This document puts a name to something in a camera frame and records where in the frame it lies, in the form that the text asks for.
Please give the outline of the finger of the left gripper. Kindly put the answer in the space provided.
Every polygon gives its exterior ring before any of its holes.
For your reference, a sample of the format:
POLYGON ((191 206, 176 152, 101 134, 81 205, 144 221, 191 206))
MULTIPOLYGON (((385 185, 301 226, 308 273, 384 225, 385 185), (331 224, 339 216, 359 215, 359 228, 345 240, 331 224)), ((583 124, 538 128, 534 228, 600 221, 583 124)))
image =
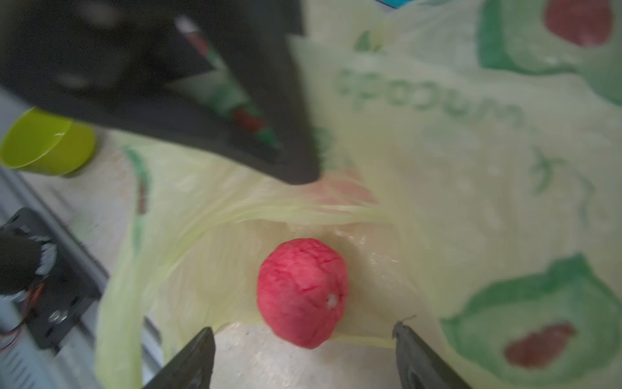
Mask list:
POLYGON ((4 1, 1 84, 43 110, 214 152, 284 183, 320 178, 288 37, 298 1, 4 1), (273 147, 168 84, 212 71, 189 18, 277 138, 273 147))

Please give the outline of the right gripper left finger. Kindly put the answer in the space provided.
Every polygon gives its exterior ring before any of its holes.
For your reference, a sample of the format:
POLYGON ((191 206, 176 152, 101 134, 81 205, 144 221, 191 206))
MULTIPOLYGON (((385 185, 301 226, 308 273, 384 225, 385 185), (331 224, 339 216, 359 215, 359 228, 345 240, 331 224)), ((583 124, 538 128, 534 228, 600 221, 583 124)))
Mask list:
POLYGON ((204 327, 144 388, 209 389, 215 352, 214 333, 204 327))

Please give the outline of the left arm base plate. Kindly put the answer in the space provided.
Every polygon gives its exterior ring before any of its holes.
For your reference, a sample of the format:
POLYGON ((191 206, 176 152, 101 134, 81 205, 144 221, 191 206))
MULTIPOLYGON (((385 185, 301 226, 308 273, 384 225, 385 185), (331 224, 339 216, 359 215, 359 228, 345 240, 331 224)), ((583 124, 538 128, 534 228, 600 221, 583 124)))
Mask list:
POLYGON ((45 220, 22 207, 1 226, 1 296, 21 316, 1 334, 12 336, 24 328, 38 348, 50 349, 61 344, 101 293, 45 220))

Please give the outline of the yellow-green avocado plastic bag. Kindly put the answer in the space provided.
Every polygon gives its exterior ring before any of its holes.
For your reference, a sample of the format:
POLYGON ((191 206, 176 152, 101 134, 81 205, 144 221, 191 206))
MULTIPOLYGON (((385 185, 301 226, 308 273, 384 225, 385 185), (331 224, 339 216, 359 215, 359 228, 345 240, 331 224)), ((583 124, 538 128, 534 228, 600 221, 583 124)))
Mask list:
POLYGON ((335 340, 391 348, 408 318, 475 388, 620 387, 620 2, 305 11, 319 181, 114 136, 139 193, 100 308, 102 385, 141 386, 146 315, 167 358, 259 321, 260 264, 307 235, 348 262, 335 340))

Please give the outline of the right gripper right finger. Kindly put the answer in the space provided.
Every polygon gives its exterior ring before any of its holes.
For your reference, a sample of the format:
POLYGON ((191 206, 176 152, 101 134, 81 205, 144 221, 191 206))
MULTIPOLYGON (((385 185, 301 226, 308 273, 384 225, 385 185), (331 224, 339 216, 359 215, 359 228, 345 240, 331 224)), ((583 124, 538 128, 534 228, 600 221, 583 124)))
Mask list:
POLYGON ((471 389, 428 344, 404 322, 397 322, 396 364, 402 388, 471 389))

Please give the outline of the red apple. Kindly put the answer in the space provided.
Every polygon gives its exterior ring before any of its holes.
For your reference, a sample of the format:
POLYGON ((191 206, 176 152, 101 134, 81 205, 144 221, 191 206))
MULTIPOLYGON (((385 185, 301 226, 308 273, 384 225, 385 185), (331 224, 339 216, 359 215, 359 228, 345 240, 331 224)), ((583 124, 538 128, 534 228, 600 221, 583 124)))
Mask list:
POLYGON ((280 244, 259 269, 257 305, 264 322, 301 348, 315 349, 331 338, 348 295, 345 259, 317 239, 280 244))

